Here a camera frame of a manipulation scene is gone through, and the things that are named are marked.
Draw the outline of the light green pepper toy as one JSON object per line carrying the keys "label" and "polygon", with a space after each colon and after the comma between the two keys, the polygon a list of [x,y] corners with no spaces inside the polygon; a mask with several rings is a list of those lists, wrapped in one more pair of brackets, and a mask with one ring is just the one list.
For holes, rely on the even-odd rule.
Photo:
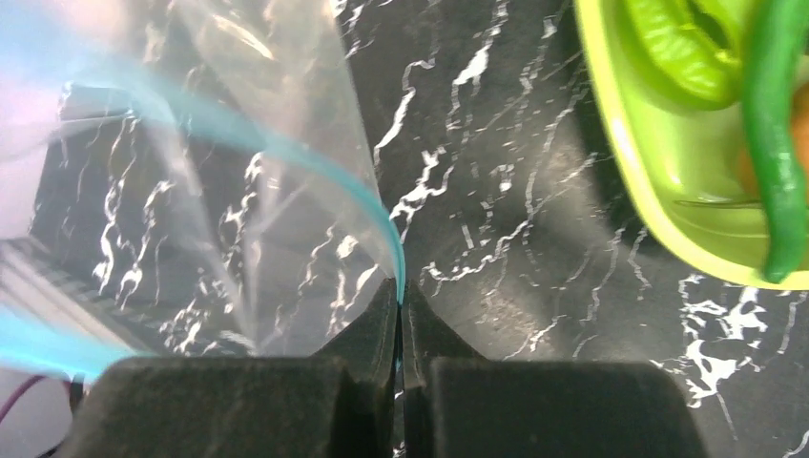
{"label": "light green pepper toy", "polygon": [[638,71],[674,104],[716,111],[738,101],[744,21],[728,1],[622,1]]}

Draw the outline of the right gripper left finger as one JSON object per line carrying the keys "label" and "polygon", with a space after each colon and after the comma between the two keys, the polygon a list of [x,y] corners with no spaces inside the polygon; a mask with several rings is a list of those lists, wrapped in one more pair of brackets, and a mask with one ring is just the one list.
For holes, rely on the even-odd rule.
{"label": "right gripper left finger", "polygon": [[131,358],[94,384],[61,457],[388,457],[399,307],[384,281],[305,358]]}

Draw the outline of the clear zip top bag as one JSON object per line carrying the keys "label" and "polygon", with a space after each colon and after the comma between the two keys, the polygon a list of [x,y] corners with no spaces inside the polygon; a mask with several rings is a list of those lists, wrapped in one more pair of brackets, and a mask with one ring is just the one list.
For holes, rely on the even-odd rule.
{"label": "clear zip top bag", "polygon": [[2,3],[2,365],[308,356],[404,270],[333,2]]}

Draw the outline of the green chili pepper toy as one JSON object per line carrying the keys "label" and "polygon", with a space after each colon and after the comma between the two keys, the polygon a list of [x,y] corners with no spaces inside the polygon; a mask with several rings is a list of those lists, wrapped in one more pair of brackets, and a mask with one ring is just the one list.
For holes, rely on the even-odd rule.
{"label": "green chili pepper toy", "polygon": [[769,234],[761,275],[770,283],[799,268],[807,244],[806,178],[791,133],[793,84],[807,38],[806,1],[763,1],[744,66],[743,130]]}

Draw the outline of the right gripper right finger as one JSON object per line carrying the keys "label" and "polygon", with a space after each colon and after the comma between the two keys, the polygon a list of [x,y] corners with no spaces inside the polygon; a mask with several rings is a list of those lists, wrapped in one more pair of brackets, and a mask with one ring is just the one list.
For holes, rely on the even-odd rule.
{"label": "right gripper right finger", "polygon": [[639,363],[495,362],[415,284],[402,304],[410,457],[703,457],[684,397]]}

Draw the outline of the green plastic basket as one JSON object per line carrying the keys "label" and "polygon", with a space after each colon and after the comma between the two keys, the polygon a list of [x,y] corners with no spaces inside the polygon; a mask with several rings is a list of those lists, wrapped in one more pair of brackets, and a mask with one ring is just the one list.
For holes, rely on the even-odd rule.
{"label": "green plastic basket", "polygon": [[[578,1],[576,25],[605,134],[633,206],[653,236],[693,268],[765,287],[764,212],[736,177],[744,135],[739,106],[674,104],[635,65],[622,1]],[[728,1],[743,18],[742,56],[755,1]]]}

